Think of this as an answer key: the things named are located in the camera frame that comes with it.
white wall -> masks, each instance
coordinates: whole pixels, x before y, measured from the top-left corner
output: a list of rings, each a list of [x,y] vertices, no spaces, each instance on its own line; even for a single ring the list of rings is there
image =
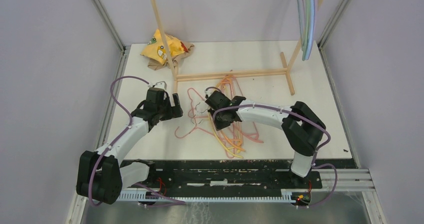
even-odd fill
[[[389,223],[424,212],[424,0],[352,0],[325,48]]]
[[[119,50],[91,0],[0,0],[0,222],[63,223]]]
[[[319,38],[340,0],[325,0]],[[125,45],[147,43],[157,28],[150,0],[101,0]],[[297,40],[296,0],[156,0],[165,31],[190,42]]]

yellow plastic bag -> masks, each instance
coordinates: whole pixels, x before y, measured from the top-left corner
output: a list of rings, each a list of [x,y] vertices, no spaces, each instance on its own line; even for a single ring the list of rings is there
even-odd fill
[[[170,46],[169,51],[171,52],[172,57],[183,54],[185,52],[182,43],[179,39],[171,35],[166,35],[166,41]],[[156,30],[155,34],[153,35],[153,38],[141,52],[141,55],[157,60],[163,65],[165,64],[167,59],[167,54],[163,46],[164,45],[159,30]]]

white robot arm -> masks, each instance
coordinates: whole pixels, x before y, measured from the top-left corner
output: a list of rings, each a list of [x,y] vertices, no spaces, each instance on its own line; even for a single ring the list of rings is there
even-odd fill
[[[305,103],[297,101],[293,106],[281,107],[253,102],[242,96],[230,100],[220,91],[214,91],[206,98],[217,130],[228,127],[234,121],[253,121],[284,131],[295,150],[291,172],[299,177],[309,174],[315,150],[323,137],[322,130],[326,126]],[[301,120],[307,121],[299,125],[298,121]]]
[[[77,178],[77,193],[88,196],[90,177],[100,153],[108,149],[100,160],[94,181],[93,199],[112,204],[122,188],[147,179],[149,165],[144,161],[134,161],[122,166],[122,161],[135,144],[160,121],[179,118],[183,115],[178,94],[173,94],[174,106],[166,92],[166,83],[159,82],[147,91],[146,99],[131,113],[132,123],[114,138],[115,143],[106,143],[95,151],[85,151],[80,157]]]

wooden rod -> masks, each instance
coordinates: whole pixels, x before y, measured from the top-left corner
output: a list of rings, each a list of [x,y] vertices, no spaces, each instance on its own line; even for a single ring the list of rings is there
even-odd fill
[[[160,21],[161,18],[159,16],[159,12],[157,10],[156,0],[150,0],[150,2],[151,2],[151,6],[153,7],[154,16],[156,17],[156,22],[157,22],[157,27],[159,28],[159,33],[161,34],[160,37],[162,38],[162,41],[163,41],[163,44],[164,44],[163,46],[165,48],[167,62],[169,64],[169,67],[171,68],[173,79],[176,80],[178,73],[175,70],[175,67],[174,67],[174,64],[173,64],[173,61],[172,61],[172,56],[171,56],[170,48],[169,48],[169,45],[168,45],[167,36],[165,34],[164,27],[162,26],[162,22]]]
[[[324,0],[318,0],[318,10],[321,7],[321,5],[323,4]],[[296,45],[296,48],[293,51],[293,54],[290,57],[290,61],[288,62],[288,67],[287,67],[287,71],[290,72],[290,70],[293,67],[293,64],[295,63],[296,58],[298,57],[299,51],[301,50],[301,46],[302,46],[302,39],[299,39]]]
[[[275,72],[285,72],[286,69],[262,69],[262,70],[238,70],[238,71],[225,71],[225,72],[209,72],[209,73],[200,73],[200,74],[185,74],[185,75],[177,75],[177,79],[186,79],[186,78],[194,78],[194,77],[211,77],[211,76],[226,76],[226,75],[252,75],[255,76],[257,74],[263,73],[275,73]]]
[[[284,52],[281,52],[279,57],[281,58],[282,66],[284,68],[287,68],[287,61],[286,61]],[[290,90],[290,94],[294,95],[295,94],[295,88],[293,86],[292,77],[291,77],[289,71],[287,71],[287,73],[285,74],[285,79],[287,80],[287,85],[288,85],[288,89]]]
[[[227,75],[233,75],[237,78],[243,77],[256,77],[256,76],[272,76],[272,75],[285,75],[286,69],[270,69],[270,70],[257,70],[257,71],[228,71],[220,73],[206,73],[206,74],[192,74],[192,75],[177,75],[179,82],[183,81],[198,81],[198,80],[215,80],[222,79]]]
[[[179,68],[178,68],[178,65],[175,67],[175,70],[176,70],[176,72],[177,72],[177,76],[178,76],[178,70],[179,70]],[[176,93],[178,93],[178,80],[177,80],[177,78],[175,77],[175,80],[174,80],[174,82],[173,82],[174,84],[174,86],[173,86],[173,93],[174,94],[176,94]]]

white tabletop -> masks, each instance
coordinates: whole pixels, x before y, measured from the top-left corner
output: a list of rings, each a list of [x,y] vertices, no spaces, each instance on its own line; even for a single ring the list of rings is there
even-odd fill
[[[297,41],[195,43],[194,53],[184,60],[179,72],[189,74],[281,68],[280,52],[284,51],[287,60],[290,59],[296,43]],[[145,46],[145,44],[131,46],[124,75],[145,78],[151,83],[166,81],[168,92],[172,93],[174,82],[170,69],[164,68],[158,71],[149,69],[148,58],[140,55]],[[298,100],[305,102],[324,122],[332,137],[331,142],[319,151],[318,158],[351,158],[348,141],[316,44],[308,61],[303,62],[301,55],[302,52],[291,71],[296,91],[294,96],[290,95],[285,76],[239,78],[243,94],[248,99],[275,105],[293,105]],[[126,159],[228,159],[215,137],[199,130],[184,139],[174,136],[177,127],[179,127],[177,133],[180,136],[193,128],[193,123],[187,117],[190,109],[187,89],[193,87],[204,95],[206,87],[215,86],[218,82],[219,80],[180,82],[178,94],[184,116],[159,123],[135,145]],[[140,101],[146,98],[147,89],[147,85],[141,81],[125,79],[120,86],[118,100],[132,111]],[[196,96],[194,101],[201,102]],[[204,103],[198,106],[200,111],[204,108],[206,108]],[[127,122],[128,117],[124,111],[116,107],[109,140],[116,136]],[[243,129],[251,130],[250,123],[242,125]],[[212,130],[208,121],[203,121],[199,126]],[[264,143],[254,143],[245,138],[243,148],[246,152],[241,153],[245,159],[293,158],[294,152],[281,130],[260,124],[257,128],[260,139]]]

